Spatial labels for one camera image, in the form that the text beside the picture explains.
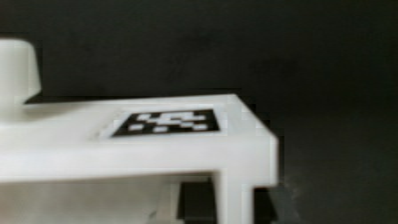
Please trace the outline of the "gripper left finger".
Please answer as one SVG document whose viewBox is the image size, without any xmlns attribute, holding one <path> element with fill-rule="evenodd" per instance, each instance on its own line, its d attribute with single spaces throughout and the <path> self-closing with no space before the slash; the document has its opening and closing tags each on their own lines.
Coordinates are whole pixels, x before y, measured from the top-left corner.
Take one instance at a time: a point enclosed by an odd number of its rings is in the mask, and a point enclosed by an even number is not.
<svg viewBox="0 0 398 224">
<path fill-rule="evenodd" d="M 183 224 L 217 224 L 215 193 L 210 182 L 182 184 L 178 219 Z"/>
</svg>

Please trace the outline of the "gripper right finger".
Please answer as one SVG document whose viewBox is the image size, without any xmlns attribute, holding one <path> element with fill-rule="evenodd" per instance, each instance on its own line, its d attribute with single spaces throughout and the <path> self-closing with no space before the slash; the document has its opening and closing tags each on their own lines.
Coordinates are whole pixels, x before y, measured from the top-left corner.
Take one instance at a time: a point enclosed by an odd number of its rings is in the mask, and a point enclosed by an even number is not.
<svg viewBox="0 0 398 224">
<path fill-rule="evenodd" d="M 254 224 L 301 224 L 293 199 L 285 187 L 254 190 Z"/>
</svg>

